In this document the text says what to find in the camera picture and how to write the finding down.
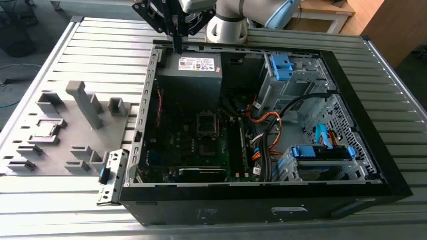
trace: power supply label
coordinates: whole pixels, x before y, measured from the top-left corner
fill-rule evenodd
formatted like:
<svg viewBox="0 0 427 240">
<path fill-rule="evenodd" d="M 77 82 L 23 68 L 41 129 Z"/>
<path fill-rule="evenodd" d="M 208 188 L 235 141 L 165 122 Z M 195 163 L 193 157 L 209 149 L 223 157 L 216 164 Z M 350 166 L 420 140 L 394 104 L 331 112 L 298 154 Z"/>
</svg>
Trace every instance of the power supply label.
<svg viewBox="0 0 427 240">
<path fill-rule="evenodd" d="M 181 57 L 179 59 L 179 70 L 215 72 L 215 60 L 213 58 Z"/>
</svg>

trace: metal slotted table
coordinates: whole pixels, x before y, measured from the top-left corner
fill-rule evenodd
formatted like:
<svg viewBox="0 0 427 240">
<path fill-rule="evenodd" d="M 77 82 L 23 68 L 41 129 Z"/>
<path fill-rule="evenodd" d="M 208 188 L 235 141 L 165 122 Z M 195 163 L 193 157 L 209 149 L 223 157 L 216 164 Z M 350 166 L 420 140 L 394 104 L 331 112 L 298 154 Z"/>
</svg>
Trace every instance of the metal slotted table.
<svg viewBox="0 0 427 240">
<path fill-rule="evenodd" d="M 24 122 L 40 113 L 35 104 L 40 92 L 55 91 L 63 100 L 71 99 L 65 93 L 71 80 L 84 81 L 85 91 L 96 93 L 99 101 L 115 97 L 132 104 L 121 142 L 124 149 L 131 148 L 152 42 L 165 37 L 143 21 L 81 19 L 75 17 L 69 23 L 1 132 L 1 152 L 13 149 Z M 204 42 L 204 32 L 191 41 Z M 0 237 L 172 235 L 427 223 L 427 115 L 372 43 L 359 36 L 249 29 L 248 45 L 335 52 L 414 196 L 339 221 L 143 227 L 124 207 L 96 207 L 96 177 L 4 176 Z"/>
</svg>

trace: metal case frame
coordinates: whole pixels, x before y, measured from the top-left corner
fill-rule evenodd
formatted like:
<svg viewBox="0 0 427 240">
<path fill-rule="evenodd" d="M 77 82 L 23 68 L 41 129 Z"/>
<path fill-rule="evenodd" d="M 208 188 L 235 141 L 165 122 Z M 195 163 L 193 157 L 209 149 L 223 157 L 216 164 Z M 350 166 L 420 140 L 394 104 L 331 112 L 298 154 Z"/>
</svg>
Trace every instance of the metal case frame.
<svg viewBox="0 0 427 240">
<path fill-rule="evenodd" d="M 137 116 L 135 137 L 145 131 L 149 97 L 161 48 L 171 42 L 155 41 Z M 185 43 L 184 50 L 204 53 L 303 52 L 320 55 L 332 77 L 343 104 L 354 121 L 354 129 L 364 141 L 368 154 L 384 179 L 383 184 L 275 185 L 263 186 L 179 186 L 144 187 L 133 183 L 137 154 L 143 141 L 132 143 L 120 203 L 143 225 L 205 225 L 225 223 L 287 222 L 340 219 L 371 206 L 396 202 L 412 195 L 411 189 L 386 148 L 367 111 L 330 51 L 279 47 L 251 47 L 211 43 Z"/>
</svg>

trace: sticker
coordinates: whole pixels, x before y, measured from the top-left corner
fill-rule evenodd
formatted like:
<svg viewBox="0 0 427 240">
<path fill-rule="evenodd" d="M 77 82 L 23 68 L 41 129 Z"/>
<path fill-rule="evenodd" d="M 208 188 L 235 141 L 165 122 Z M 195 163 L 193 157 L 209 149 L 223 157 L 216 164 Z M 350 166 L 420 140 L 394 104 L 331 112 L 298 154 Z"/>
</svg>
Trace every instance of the sticker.
<svg viewBox="0 0 427 240">
<path fill-rule="evenodd" d="M 215 72 L 213 58 L 181 57 L 179 59 L 180 71 Z"/>
<path fill-rule="evenodd" d="M 261 175 L 261 169 L 257 167 L 253 167 L 253 174 L 257 176 Z"/>
<path fill-rule="evenodd" d="M 261 105 L 257 102 L 253 102 L 253 107 L 256 107 L 257 109 L 261 108 Z"/>
</svg>

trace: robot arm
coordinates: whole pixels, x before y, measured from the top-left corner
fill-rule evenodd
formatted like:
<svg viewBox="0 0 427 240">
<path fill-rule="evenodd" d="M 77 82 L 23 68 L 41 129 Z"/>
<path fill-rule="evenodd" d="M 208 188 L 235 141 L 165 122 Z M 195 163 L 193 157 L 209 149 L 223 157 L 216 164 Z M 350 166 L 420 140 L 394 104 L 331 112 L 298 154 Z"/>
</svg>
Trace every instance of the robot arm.
<svg viewBox="0 0 427 240">
<path fill-rule="evenodd" d="M 136 0 L 132 8 L 157 33 L 165 33 L 173 50 L 183 52 L 188 35 L 207 27 L 213 43 L 241 44 L 245 18 L 269 29 L 283 29 L 302 0 Z"/>
<path fill-rule="evenodd" d="M 157 33 L 165 33 L 176 53 L 213 18 L 216 0 L 136 0 L 132 8 Z"/>
</svg>

